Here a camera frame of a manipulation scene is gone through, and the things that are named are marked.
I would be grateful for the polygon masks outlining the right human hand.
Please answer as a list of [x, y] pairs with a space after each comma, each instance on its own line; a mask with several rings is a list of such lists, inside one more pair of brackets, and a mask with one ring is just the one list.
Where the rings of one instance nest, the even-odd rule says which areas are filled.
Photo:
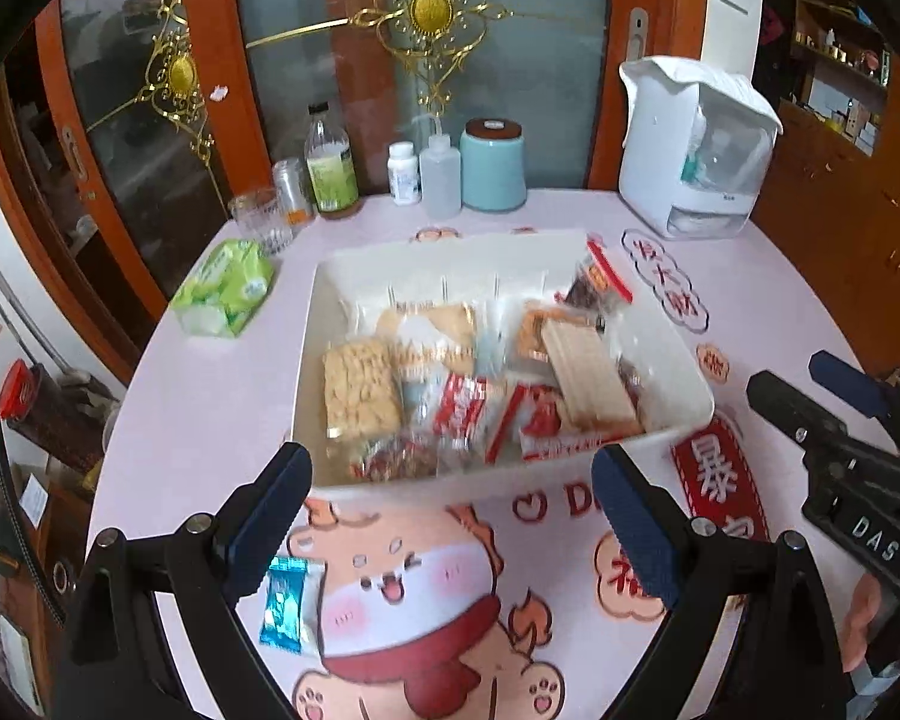
[[860, 666], [868, 647], [868, 628], [877, 619], [883, 600], [880, 581], [871, 574], [863, 574], [855, 585], [848, 612], [839, 632], [842, 667], [852, 673]]

